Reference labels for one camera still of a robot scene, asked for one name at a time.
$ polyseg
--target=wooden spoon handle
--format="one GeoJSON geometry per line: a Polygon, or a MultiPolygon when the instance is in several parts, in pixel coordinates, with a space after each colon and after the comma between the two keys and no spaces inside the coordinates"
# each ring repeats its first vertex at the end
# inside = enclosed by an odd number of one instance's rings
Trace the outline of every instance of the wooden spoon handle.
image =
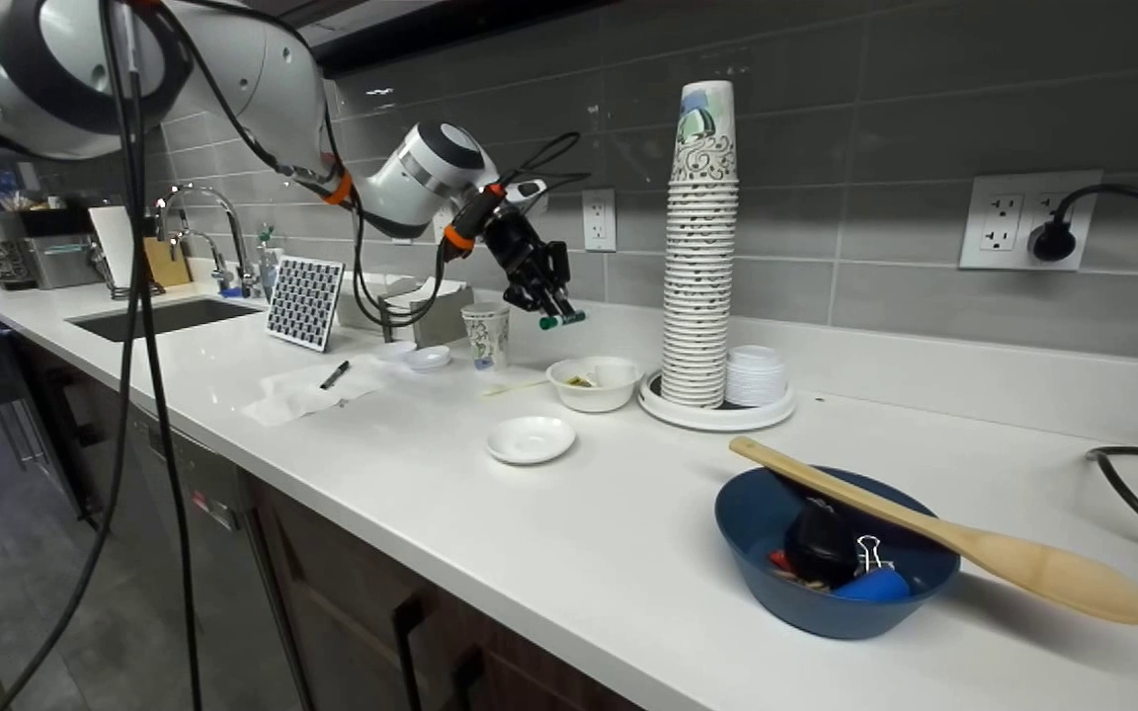
{"type": "Polygon", "coordinates": [[[1076,609],[1083,615],[1098,615],[1098,619],[1114,619],[1114,623],[1138,623],[1138,584],[1116,578],[1114,567],[1076,555],[1065,550],[1050,550],[1039,542],[1024,542],[1024,536],[1002,536],[1002,534],[986,534],[986,529],[968,529],[956,520],[940,520],[916,509],[903,509],[888,496],[877,496],[867,491],[857,491],[841,479],[829,479],[780,449],[770,449],[753,440],[732,440],[732,449],[741,457],[753,457],[761,467],[770,467],[777,479],[799,483],[823,496],[833,496],[848,509],[861,509],[867,517],[882,517],[898,529],[908,529],[916,536],[927,536],[968,559],[974,559],[981,567],[1012,580],[1016,587],[1076,609]]]}

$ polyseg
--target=white countertop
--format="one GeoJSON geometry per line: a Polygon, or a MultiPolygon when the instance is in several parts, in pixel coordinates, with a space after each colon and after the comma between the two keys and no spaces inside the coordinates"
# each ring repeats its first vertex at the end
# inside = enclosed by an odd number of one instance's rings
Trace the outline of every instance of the white countertop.
{"type": "MultiPolygon", "coordinates": [[[[119,345],[67,314],[114,309],[102,289],[0,292],[5,325],[102,383],[119,345]]],[[[379,359],[371,330],[310,355],[268,338],[259,314],[156,345],[181,434],[638,707],[1138,707],[1138,626],[1036,603],[970,566],[877,641],[816,641],[767,615],[712,517],[720,484],[745,470],[726,434],[674,429],[638,408],[574,415],[537,383],[553,355],[658,359],[658,313],[589,313],[550,336],[517,329],[500,375],[412,370],[379,359]],[[363,393],[281,426],[248,417],[273,375],[341,359],[363,393]],[[484,434],[510,415],[561,415],[578,445],[550,467],[500,467],[484,434]]],[[[745,320],[734,336],[777,345],[799,383],[799,415],[759,441],[1138,580],[1138,520],[1083,457],[1095,441],[1138,441],[1138,363],[745,320]]]]}

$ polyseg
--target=wall outlet plate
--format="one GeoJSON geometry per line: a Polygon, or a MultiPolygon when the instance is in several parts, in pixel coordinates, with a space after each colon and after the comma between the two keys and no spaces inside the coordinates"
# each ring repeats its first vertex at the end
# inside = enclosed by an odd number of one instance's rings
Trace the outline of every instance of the wall outlet plate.
{"type": "Polygon", "coordinates": [[[1050,210],[1083,188],[1098,185],[1098,170],[1072,172],[990,172],[970,183],[968,226],[960,267],[986,272],[1076,272],[1083,263],[1095,197],[1065,210],[1076,253],[1064,262],[1036,262],[1029,234],[1050,216],[1050,210]]]}
{"type": "Polygon", "coordinates": [[[611,188],[582,188],[582,246],[615,249],[611,188]]]}

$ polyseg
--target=white bowl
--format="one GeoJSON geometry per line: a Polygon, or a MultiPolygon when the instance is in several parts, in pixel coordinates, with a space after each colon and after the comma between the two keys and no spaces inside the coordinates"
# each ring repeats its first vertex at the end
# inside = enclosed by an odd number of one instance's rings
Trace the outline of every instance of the white bowl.
{"type": "Polygon", "coordinates": [[[632,403],[642,368],[625,355],[558,359],[546,383],[567,412],[618,412],[632,403]]]}

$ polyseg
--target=small white plate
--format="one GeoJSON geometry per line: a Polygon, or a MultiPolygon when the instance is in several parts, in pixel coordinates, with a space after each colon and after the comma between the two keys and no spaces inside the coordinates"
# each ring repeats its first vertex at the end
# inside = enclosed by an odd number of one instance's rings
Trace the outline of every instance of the small white plate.
{"type": "Polygon", "coordinates": [[[489,429],[489,457],[532,467],[553,462],[574,445],[574,426],[550,415],[504,417],[489,429]]]}

